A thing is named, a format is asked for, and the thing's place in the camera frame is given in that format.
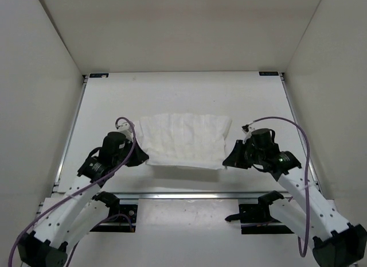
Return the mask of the white pleated skirt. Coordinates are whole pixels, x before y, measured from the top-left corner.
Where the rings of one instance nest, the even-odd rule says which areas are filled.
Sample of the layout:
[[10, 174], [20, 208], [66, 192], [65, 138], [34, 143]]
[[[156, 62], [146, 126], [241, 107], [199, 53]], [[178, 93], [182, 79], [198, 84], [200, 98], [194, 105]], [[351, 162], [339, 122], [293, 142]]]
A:
[[221, 170], [232, 119], [228, 116], [158, 114], [134, 122], [147, 165]]

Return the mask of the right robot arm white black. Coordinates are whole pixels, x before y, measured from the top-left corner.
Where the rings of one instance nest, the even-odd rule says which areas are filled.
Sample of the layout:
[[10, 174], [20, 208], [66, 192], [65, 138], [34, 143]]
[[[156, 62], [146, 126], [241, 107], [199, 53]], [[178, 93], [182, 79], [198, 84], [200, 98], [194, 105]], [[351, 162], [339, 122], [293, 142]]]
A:
[[292, 196], [291, 203], [280, 192], [258, 197], [257, 205], [226, 217], [227, 222], [260, 218], [275, 219], [287, 226], [312, 250], [319, 266], [349, 266], [363, 259], [366, 230], [342, 216], [307, 178], [307, 171], [289, 151], [281, 151], [275, 131], [243, 126], [245, 138], [238, 140], [224, 160], [225, 167], [255, 168], [269, 173]]

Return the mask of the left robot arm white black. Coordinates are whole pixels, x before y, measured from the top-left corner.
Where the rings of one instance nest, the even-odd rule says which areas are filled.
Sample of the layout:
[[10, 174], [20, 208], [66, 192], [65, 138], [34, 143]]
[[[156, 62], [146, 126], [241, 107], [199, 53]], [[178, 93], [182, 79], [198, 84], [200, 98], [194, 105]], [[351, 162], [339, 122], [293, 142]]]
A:
[[102, 188], [122, 166], [136, 167], [148, 158], [132, 130], [109, 132], [102, 145], [89, 153], [62, 200], [18, 237], [21, 261], [28, 266], [68, 265], [78, 242], [94, 227], [121, 216], [131, 223], [120, 212], [118, 197]]

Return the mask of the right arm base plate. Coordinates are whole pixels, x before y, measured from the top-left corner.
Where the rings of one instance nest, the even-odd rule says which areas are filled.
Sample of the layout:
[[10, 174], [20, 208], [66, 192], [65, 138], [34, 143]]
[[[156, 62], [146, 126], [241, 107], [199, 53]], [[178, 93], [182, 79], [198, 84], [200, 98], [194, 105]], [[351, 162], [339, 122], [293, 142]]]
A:
[[270, 215], [269, 206], [279, 199], [284, 199], [284, 196], [278, 191], [271, 191], [259, 196], [256, 204], [240, 203], [239, 212], [228, 215], [225, 221], [239, 221], [242, 235], [292, 234], [287, 226]]

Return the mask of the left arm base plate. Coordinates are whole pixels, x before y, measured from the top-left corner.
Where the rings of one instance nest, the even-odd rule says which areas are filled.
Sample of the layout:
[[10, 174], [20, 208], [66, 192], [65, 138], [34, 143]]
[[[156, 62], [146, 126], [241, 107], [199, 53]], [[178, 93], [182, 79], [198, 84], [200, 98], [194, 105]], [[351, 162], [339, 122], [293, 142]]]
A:
[[107, 217], [96, 225], [92, 232], [134, 233], [138, 214], [137, 202], [121, 201], [116, 195], [101, 192], [92, 200], [102, 202], [108, 208]]

